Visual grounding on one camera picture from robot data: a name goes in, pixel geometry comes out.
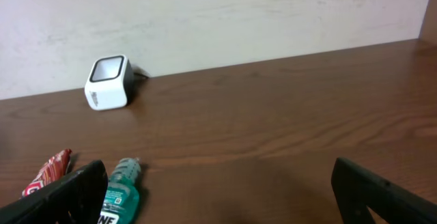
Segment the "snack wrapper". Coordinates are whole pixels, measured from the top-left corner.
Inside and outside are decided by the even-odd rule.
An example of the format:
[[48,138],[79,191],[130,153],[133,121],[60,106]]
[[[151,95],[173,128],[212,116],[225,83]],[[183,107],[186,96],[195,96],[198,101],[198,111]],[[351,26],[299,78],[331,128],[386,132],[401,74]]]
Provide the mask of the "snack wrapper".
[[32,183],[24,189],[21,195],[26,197],[64,176],[68,168],[68,163],[70,162],[71,152],[70,149],[65,149],[52,156],[52,158],[42,166],[35,180],[32,180]]

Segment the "wall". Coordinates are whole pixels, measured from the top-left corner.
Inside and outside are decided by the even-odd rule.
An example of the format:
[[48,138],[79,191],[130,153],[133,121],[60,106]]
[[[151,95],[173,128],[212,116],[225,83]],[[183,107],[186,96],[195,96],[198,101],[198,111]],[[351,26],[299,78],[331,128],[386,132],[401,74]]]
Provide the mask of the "wall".
[[97,58],[120,53],[159,76],[417,38],[426,5],[427,0],[0,0],[0,98],[83,87]]

